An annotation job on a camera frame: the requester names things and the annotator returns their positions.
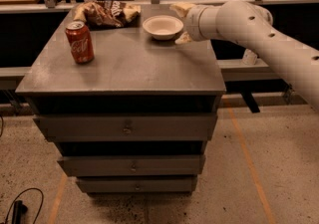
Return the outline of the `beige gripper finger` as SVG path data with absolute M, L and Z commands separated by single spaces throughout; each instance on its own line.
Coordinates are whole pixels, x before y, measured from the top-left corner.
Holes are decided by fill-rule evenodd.
M 169 6 L 169 9 L 171 11 L 174 11 L 178 17 L 184 19 L 187 16 L 190 9 L 193 7 L 194 7 L 194 4 L 192 3 L 178 2 L 178 3 L 171 4 Z
M 187 32 L 183 32 L 178 39 L 176 39 L 174 42 L 177 45 L 182 45 L 182 44 L 186 44 L 186 43 L 190 43 L 192 41 L 192 38 L 190 37 L 190 35 Z

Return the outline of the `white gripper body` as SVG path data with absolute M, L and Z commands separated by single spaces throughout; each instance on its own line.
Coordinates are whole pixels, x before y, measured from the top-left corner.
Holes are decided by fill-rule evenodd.
M 186 32 L 194 41 L 220 40 L 221 37 L 216 28 L 216 6 L 195 5 L 184 20 Z

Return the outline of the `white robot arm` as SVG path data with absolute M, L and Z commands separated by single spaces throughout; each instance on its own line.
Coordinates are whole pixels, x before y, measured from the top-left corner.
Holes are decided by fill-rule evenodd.
M 243 1 L 220 6 L 179 2 L 170 9 L 183 19 L 179 44 L 223 40 L 248 49 L 319 110 L 319 51 L 274 29 L 267 9 Z

